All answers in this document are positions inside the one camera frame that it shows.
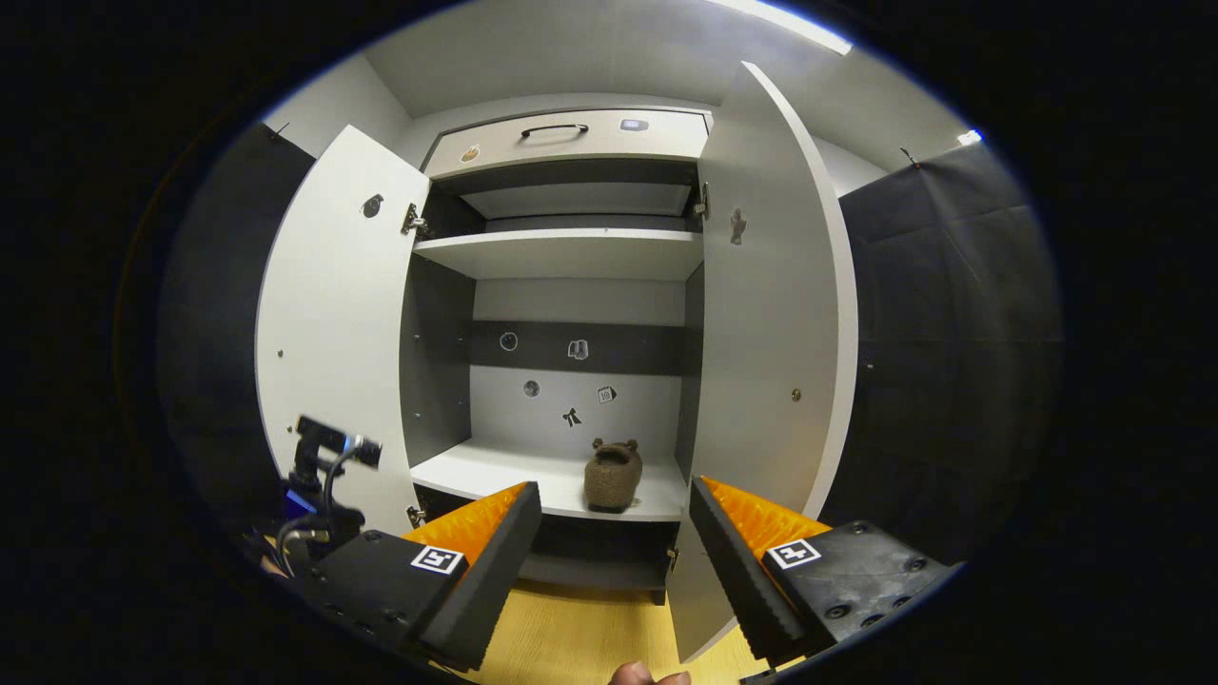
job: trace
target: cabinet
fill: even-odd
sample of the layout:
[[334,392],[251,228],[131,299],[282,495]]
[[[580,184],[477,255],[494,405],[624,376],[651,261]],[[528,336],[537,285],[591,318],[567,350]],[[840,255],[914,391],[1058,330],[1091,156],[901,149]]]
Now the cabinet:
[[[420,499],[434,514],[536,480],[546,523],[523,574],[666,590],[691,658],[731,609],[689,478],[816,516],[854,392],[854,274],[825,165],[755,66],[709,134],[695,113],[630,112],[448,133],[423,172],[343,130],[268,262],[258,394],[284,473],[301,413],[384,442],[381,473],[336,488],[370,527],[404,533]],[[638,440],[637,506],[582,501],[593,438]]]

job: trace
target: finger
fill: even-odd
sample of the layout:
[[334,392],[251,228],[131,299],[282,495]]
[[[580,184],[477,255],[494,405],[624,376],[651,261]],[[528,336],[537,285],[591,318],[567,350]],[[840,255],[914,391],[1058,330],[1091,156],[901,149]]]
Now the finger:
[[655,685],[689,685],[693,679],[689,676],[688,670],[682,670],[681,673],[674,673],[664,679],[661,679]]
[[627,662],[618,667],[609,679],[609,685],[653,685],[652,672],[643,662]]

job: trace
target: drawer handle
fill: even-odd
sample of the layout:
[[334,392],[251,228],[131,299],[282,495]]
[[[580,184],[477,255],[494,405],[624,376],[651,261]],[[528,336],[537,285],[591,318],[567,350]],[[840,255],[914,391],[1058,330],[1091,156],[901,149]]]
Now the drawer handle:
[[586,123],[559,123],[559,124],[554,124],[554,126],[538,126],[536,128],[526,128],[526,129],[524,129],[524,130],[520,132],[520,138],[529,138],[529,134],[531,134],[532,132],[535,132],[535,130],[546,130],[548,128],[577,128],[577,129],[580,129],[580,133],[587,133],[588,132],[588,124],[586,124]]

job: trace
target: stuffed toy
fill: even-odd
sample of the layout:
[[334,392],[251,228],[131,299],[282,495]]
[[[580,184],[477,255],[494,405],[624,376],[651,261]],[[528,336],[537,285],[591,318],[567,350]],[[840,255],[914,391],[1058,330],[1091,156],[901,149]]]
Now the stuffed toy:
[[622,512],[635,501],[635,489],[643,477],[638,442],[592,441],[596,455],[583,467],[583,495],[593,511]]

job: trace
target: drawer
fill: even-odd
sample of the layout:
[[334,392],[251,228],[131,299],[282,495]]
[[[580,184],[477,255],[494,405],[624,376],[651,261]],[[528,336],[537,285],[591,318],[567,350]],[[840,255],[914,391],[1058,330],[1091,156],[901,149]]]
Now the drawer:
[[555,112],[487,123],[443,135],[423,172],[440,180],[479,169],[538,161],[638,157],[695,162],[705,144],[706,122],[695,112]]

